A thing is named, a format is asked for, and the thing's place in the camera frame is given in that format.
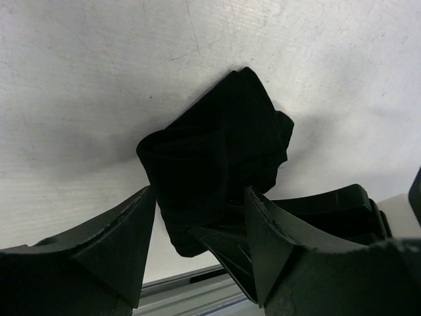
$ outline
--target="scratched white surface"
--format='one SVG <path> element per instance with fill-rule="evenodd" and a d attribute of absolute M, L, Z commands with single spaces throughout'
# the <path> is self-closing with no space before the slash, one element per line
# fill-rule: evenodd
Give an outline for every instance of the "scratched white surface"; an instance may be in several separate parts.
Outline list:
<path fill-rule="evenodd" d="M 0 248 L 33 244 L 148 184 L 135 153 L 248 65 L 296 126 L 271 198 L 354 182 L 407 192 L 421 163 L 419 0 L 0 1 Z M 145 282 L 179 258 L 159 216 Z"/>

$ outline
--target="table surface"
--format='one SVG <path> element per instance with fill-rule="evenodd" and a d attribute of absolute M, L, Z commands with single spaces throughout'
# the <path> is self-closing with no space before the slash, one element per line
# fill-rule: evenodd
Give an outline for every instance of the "table surface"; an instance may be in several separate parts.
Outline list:
<path fill-rule="evenodd" d="M 0 34 L 0 248 L 148 185 L 137 143 L 243 66 L 295 121 L 268 197 L 379 201 L 421 163 L 418 0 L 5 0 Z M 145 282 L 215 263 L 178 257 L 157 214 Z"/>

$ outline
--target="black cloth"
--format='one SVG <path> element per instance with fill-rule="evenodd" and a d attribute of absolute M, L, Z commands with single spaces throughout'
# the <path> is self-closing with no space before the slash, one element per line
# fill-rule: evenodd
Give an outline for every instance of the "black cloth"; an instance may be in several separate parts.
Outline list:
<path fill-rule="evenodd" d="M 287 160 L 293 121 L 275 111 L 250 69 L 233 71 L 164 130 L 144 138 L 137 155 L 145 167 L 177 252 L 206 249 L 187 229 L 221 221 L 243 189 L 265 193 Z"/>

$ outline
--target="black fabric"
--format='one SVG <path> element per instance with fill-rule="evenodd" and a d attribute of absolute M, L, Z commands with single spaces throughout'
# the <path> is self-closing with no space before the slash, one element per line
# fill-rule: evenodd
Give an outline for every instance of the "black fabric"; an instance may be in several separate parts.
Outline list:
<path fill-rule="evenodd" d="M 164 130 L 137 147 L 171 242 L 193 257 L 205 248 L 187 233 L 217 223 L 243 188 L 265 193 L 287 160 L 293 121 L 275 111 L 257 75 L 231 72 Z"/>

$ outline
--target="white table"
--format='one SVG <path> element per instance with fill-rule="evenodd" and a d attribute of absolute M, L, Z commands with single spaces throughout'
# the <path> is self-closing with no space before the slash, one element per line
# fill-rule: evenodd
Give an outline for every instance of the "white table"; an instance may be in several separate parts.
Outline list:
<path fill-rule="evenodd" d="M 379 201 L 421 163 L 418 0 L 8 0 L 0 33 L 0 248 L 148 185 L 137 143 L 245 65 L 296 123 L 268 197 Z M 216 263 L 178 257 L 159 217 L 149 255 L 145 282 Z"/>

